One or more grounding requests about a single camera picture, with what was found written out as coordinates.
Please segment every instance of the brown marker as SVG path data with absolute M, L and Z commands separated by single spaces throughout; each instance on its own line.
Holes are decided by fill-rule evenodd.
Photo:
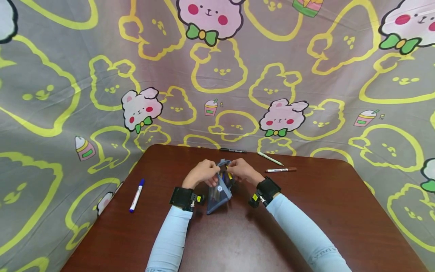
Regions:
M 272 173 L 272 172 L 287 172 L 287 171 L 296 171 L 296 167 L 281 168 L 281 169 L 268 169 L 268 170 L 266 170 L 266 173 Z

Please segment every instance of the person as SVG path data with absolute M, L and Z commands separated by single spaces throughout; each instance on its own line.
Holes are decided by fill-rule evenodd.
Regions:
M 198 163 L 182 183 L 194 189 L 200 182 L 214 187 L 220 168 L 209 160 Z M 232 161 L 227 171 L 236 181 L 258 188 L 265 178 L 244 159 Z M 325 233 L 302 210 L 281 193 L 276 193 L 266 209 L 292 240 L 313 272 L 351 272 L 346 261 Z M 192 212 L 172 206 L 157 235 L 145 272 L 176 272 L 183 256 L 187 225 Z

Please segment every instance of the blue marker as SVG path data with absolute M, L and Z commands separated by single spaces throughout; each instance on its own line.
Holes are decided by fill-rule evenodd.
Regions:
M 141 180 L 141 182 L 139 183 L 139 187 L 137 188 L 136 195 L 134 196 L 134 199 L 133 199 L 133 203 L 131 204 L 131 207 L 130 207 L 131 213 L 134 212 L 134 208 L 136 208 L 137 200 L 139 199 L 139 196 L 141 195 L 141 191 L 142 191 L 142 187 L 144 186 L 144 183 L 145 183 L 145 179 L 143 178 Z

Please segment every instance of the black marker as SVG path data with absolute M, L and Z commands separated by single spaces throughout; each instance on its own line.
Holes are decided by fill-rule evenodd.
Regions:
M 246 151 L 243 151 L 243 150 L 234 150 L 234 149 L 229 149 L 229 148 L 221 148 L 219 150 L 221 150 L 221 151 L 229 151 L 229 152 L 236 152 L 236 153 L 247 153 Z

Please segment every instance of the wooden table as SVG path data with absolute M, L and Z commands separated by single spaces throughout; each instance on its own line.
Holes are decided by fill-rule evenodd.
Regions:
M 199 161 L 239 157 L 259 172 L 279 167 L 256 153 L 149 147 L 62 271 L 143 272 L 174 186 L 180 186 Z M 350 164 L 273 157 L 298 170 L 269 176 L 319 225 L 353 272 L 427 272 Z M 128 210 L 142 178 L 145 186 L 131 214 Z M 238 184 L 227 206 L 211 215 L 206 215 L 207 205 L 196 206 L 180 272 L 310 271 L 264 206 L 248 205 L 254 191 L 250 185 Z M 200 184 L 195 192 L 207 195 L 206 185 Z

